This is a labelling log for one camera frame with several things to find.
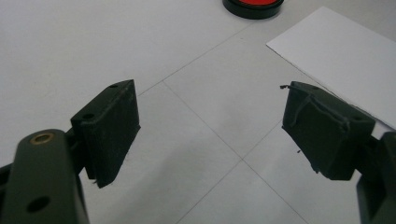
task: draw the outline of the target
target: black round base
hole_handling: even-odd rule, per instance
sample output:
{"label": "black round base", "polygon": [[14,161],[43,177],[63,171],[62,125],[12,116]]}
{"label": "black round base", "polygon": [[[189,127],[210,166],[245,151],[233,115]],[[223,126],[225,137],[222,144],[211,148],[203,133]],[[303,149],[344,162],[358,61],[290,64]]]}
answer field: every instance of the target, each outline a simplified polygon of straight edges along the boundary
{"label": "black round base", "polygon": [[222,2],[225,8],[236,16],[251,20],[262,20],[275,16],[280,10],[283,0],[260,6],[248,5],[238,0],[222,0]]}

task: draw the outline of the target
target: white surface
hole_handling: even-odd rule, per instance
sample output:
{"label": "white surface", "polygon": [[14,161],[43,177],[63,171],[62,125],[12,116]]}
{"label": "white surface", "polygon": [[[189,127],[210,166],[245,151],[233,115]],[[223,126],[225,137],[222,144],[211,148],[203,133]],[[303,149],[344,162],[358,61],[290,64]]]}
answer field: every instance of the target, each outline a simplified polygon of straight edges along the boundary
{"label": "white surface", "polygon": [[322,7],[267,44],[321,85],[396,127],[396,43]]}
{"label": "white surface", "polygon": [[396,40],[395,3],[289,0],[248,21],[220,0],[0,1],[0,165],[134,78],[142,129],[120,175],[98,189],[81,174],[92,224],[358,224],[355,182],[315,174],[276,126],[278,86],[315,83],[265,43],[322,6]]}

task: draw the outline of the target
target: red and black round object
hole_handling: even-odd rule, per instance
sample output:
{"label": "red and black round object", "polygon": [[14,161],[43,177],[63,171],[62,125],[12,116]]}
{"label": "red and black round object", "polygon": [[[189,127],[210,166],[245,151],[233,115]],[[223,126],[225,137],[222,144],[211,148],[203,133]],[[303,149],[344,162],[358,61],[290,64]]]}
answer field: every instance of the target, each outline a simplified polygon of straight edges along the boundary
{"label": "red and black round object", "polygon": [[261,20],[275,16],[283,0],[222,0],[223,5],[234,15]]}

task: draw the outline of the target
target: white paper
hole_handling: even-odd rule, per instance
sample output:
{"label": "white paper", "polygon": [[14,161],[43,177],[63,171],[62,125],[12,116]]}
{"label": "white paper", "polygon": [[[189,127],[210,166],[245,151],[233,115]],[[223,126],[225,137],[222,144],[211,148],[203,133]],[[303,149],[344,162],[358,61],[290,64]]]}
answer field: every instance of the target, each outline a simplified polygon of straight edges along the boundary
{"label": "white paper", "polygon": [[396,127],[396,43],[322,7],[267,46],[339,97]]}

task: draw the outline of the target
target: brass screw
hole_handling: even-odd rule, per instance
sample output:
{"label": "brass screw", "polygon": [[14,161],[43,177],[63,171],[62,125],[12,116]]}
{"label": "brass screw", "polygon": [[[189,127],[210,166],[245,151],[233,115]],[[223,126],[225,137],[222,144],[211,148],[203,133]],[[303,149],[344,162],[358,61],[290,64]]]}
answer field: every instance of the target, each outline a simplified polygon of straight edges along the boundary
{"label": "brass screw", "polygon": [[30,144],[32,145],[41,145],[46,144],[55,136],[53,133],[40,133],[30,139]]}

